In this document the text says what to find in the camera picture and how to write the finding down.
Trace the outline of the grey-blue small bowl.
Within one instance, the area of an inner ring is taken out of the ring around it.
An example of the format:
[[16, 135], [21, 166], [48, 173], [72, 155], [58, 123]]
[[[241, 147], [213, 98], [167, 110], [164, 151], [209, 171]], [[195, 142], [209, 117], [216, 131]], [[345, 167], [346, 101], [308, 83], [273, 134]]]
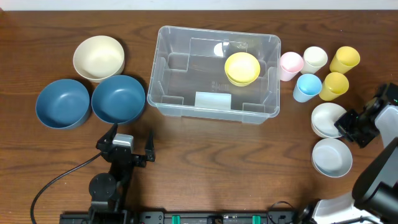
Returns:
[[321, 174], [340, 178], [352, 168], [353, 157], [349, 147], [338, 139], [325, 138], [312, 150], [312, 165]]

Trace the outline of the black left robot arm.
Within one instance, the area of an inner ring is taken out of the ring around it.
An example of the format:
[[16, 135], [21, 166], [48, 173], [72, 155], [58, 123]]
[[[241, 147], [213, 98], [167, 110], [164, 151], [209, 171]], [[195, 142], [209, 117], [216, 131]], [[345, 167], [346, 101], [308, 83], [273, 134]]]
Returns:
[[149, 131], [145, 154], [133, 153], [133, 137], [117, 133], [115, 123], [96, 143], [103, 159], [111, 164], [109, 172], [100, 173], [89, 184], [91, 207], [89, 224], [135, 222], [135, 214], [124, 208], [127, 191], [135, 167], [145, 167], [155, 161], [154, 132]]

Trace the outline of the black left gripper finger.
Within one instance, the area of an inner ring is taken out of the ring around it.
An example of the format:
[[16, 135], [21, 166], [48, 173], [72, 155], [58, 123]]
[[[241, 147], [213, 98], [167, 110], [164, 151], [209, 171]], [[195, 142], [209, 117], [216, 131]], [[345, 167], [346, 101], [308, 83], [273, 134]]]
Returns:
[[146, 141], [145, 157], [146, 161], [154, 162], [155, 161], [155, 149], [154, 149], [154, 132], [153, 130], [149, 131], [149, 136]]
[[118, 124], [114, 123], [112, 127], [97, 141], [96, 148], [100, 151], [110, 151], [113, 145], [113, 139], [117, 134]]

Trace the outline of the yellow small bowl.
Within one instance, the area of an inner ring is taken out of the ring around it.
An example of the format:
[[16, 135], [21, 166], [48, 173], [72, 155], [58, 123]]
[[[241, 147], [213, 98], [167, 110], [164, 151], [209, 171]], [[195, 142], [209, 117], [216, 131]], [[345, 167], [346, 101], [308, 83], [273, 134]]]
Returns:
[[258, 78], [261, 66], [255, 56], [247, 52], [238, 52], [226, 59], [224, 71], [232, 84], [248, 86]]

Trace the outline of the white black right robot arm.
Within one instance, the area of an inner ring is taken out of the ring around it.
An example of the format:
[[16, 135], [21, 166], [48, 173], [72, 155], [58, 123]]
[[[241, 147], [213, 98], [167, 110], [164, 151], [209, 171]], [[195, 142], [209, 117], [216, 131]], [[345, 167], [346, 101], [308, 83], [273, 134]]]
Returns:
[[308, 223], [397, 223], [397, 106], [387, 105], [375, 125], [384, 150], [349, 194], [319, 201]]

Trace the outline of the white small bowl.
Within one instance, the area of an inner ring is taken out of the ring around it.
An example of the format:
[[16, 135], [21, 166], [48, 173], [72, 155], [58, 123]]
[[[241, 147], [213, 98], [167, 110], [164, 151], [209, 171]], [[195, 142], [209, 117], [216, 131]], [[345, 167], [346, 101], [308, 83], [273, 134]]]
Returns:
[[318, 105], [311, 116], [311, 126], [314, 133], [321, 138], [340, 138], [342, 135], [334, 123], [346, 113], [346, 110], [335, 103]]

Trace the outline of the light blue cup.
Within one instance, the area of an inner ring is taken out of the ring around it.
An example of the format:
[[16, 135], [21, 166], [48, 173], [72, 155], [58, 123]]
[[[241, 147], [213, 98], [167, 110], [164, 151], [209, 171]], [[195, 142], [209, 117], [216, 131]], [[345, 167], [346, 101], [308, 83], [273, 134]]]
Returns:
[[306, 73], [299, 76], [293, 91], [293, 98], [300, 103], [304, 103], [318, 95], [321, 90], [321, 80], [314, 74]]

